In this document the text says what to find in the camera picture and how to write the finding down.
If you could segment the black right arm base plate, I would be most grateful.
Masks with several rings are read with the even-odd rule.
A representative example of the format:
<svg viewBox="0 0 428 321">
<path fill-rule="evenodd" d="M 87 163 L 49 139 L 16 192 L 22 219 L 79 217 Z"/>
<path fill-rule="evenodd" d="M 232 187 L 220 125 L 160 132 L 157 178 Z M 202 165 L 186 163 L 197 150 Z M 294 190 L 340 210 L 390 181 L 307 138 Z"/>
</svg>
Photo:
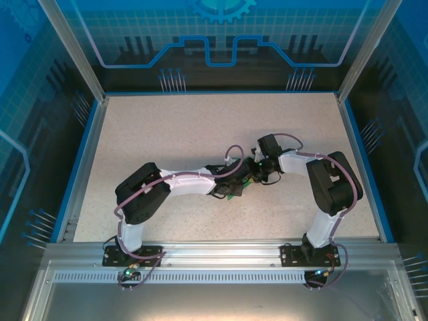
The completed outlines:
<svg viewBox="0 0 428 321">
<path fill-rule="evenodd" d="M 282 267 L 288 268 L 316 268 L 340 267 L 341 261 L 338 248 L 327 245 L 312 249 L 309 245 L 292 245 L 285 243 L 279 247 Z"/>
</svg>

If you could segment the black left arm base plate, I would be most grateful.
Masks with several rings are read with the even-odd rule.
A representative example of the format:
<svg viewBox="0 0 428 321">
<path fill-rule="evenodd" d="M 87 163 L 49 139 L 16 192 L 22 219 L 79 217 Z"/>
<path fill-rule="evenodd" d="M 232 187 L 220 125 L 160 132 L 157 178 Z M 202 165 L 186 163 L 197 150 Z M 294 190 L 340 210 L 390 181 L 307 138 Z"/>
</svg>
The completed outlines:
<svg viewBox="0 0 428 321">
<path fill-rule="evenodd" d="M 158 245 L 143 245 L 139 250 L 135 251 L 134 254 L 138 256 L 152 256 L 156 255 L 152 259 L 135 259 L 128 254 L 122 252 L 117 245 L 109 245 L 104 250 L 104 257 L 102 265 L 105 267 L 128 267 L 132 264 L 138 263 L 140 267 L 152 267 L 159 255 L 163 252 L 163 247 Z"/>
</svg>

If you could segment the aluminium side rail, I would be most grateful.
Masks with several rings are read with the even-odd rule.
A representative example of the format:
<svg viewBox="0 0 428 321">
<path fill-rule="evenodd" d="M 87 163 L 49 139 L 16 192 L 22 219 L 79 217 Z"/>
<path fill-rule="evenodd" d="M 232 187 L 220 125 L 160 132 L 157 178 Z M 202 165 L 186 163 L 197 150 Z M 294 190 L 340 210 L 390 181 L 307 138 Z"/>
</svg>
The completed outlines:
<svg viewBox="0 0 428 321">
<path fill-rule="evenodd" d="M 52 233 L 56 243 L 74 240 L 108 103 L 106 98 L 91 110 Z"/>
</svg>

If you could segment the grey metal sheet tray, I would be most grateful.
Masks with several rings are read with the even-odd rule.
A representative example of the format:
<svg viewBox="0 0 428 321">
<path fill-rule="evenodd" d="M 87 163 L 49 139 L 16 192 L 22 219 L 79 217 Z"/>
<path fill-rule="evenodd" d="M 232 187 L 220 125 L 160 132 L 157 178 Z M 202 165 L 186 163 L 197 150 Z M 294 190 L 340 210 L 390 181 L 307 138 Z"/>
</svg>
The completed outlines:
<svg viewBox="0 0 428 321">
<path fill-rule="evenodd" d="M 274 269 L 227 271 L 269 270 Z M 133 290 L 118 283 L 53 283 L 55 273 L 66 271 L 119 272 L 40 269 L 20 321 L 417 321 L 405 290 L 407 275 L 397 267 L 348 270 L 327 288 L 319 282 L 312 287 L 144 283 Z"/>
</svg>

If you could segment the blue circuit print wide panel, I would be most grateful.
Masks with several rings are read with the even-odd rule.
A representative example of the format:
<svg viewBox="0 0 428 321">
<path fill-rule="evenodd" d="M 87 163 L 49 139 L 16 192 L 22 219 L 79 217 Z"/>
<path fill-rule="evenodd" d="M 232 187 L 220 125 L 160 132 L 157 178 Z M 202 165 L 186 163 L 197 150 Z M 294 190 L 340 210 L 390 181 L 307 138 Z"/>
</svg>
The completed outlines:
<svg viewBox="0 0 428 321">
<path fill-rule="evenodd" d="M 335 91 L 383 0 L 58 0 L 119 92 Z"/>
</svg>

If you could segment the aluminium mounting beam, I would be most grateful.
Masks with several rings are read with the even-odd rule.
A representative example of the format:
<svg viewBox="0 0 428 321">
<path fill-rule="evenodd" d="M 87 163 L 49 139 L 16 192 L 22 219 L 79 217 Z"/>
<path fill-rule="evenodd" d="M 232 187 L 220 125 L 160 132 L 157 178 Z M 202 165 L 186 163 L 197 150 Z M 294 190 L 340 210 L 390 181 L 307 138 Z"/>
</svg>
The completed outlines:
<svg viewBox="0 0 428 321">
<path fill-rule="evenodd" d="M 163 247 L 164 270 L 249 269 L 278 270 L 282 266 L 280 246 L 297 244 L 298 239 L 158 242 Z M 351 270 L 387 270 L 402 268 L 398 245 L 376 238 L 337 238 L 345 246 Z M 101 243 L 50 243 L 41 266 L 62 269 L 100 269 L 104 251 Z"/>
</svg>

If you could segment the aluminium frame post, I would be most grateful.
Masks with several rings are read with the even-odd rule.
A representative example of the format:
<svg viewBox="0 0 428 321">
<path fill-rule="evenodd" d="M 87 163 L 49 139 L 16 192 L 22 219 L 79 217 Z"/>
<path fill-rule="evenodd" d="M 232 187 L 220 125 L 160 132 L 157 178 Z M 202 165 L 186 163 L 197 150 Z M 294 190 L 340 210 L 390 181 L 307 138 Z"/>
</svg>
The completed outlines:
<svg viewBox="0 0 428 321">
<path fill-rule="evenodd" d="M 339 91 L 337 92 L 336 101 L 338 102 L 338 105 L 344 104 L 344 101 L 348 98 L 370 57 L 379 45 L 402 1 L 403 0 L 385 0 L 384 5 L 379 11 L 379 14 L 368 32 L 362 47 L 346 74 Z"/>
<path fill-rule="evenodd" d="M 56 0 L 37 0 L 75 63 L 86 85 L 98 102 L 104 103 L 106 94 L 98 81 L 86 55 L 74 35 Z"/>
</svg>

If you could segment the green paper sheet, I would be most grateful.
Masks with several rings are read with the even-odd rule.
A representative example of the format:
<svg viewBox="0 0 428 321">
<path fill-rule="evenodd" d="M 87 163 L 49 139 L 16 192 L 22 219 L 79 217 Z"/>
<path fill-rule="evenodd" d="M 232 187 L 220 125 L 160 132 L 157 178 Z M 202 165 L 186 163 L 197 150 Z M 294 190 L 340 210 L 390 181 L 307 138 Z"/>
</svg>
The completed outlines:
<svg viewBox="0 0 428 321">
<path fill-rule="evenodd" d="M 242 196 L 243 190 L 252 182 L 254 159 L 246 157 L 243 164 L 230 176 L 227 177 L 229 184 L 229 194 L 227 200 Z"/>
</svg>

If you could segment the blue circuit print side panel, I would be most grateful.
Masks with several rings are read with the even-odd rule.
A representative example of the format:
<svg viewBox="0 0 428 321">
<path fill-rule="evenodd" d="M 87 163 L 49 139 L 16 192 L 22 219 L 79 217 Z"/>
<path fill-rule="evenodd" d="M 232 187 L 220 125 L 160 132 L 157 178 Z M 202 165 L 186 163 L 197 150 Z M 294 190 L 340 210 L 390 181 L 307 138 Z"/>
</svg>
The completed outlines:
<svg viewBox="0 0 428 321">
<path fill-rule="evenodd" d="M 383 241 L 398 245 L 428 321 L 428 0 L 403 0 L 345 100 Z"/>
<path fill-rule="evenodd" d="M 97 101 L 38 0 L 0 0 L 0 321 L 20 321 Z"/>
</svg>

